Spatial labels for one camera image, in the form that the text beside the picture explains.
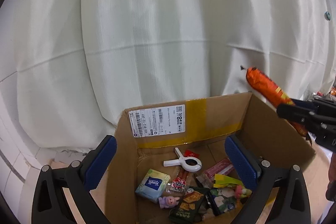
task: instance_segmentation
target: finger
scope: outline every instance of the finger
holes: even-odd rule
[[[329,167],[329,181],[332,182],[336,180],[336,153],[333,153],[331,157],[330,167]]]

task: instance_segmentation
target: red candy packet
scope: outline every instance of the red candy packet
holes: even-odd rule
[[[199,154],[190,150],[186,150],[183,156],[199,158]],[[191,178],[189,173],[190,172],[184,170],[183,167],[180,166],[175,179],[167,184],[166,192],[174,196],[183,196],[190,184]]]

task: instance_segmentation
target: dark green snack package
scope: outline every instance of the dark green snack package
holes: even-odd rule
[[[208,191],[207,188],[189,187],[184,197],[170,214],[169,219],[178,224],[194,223],[195,215]]]

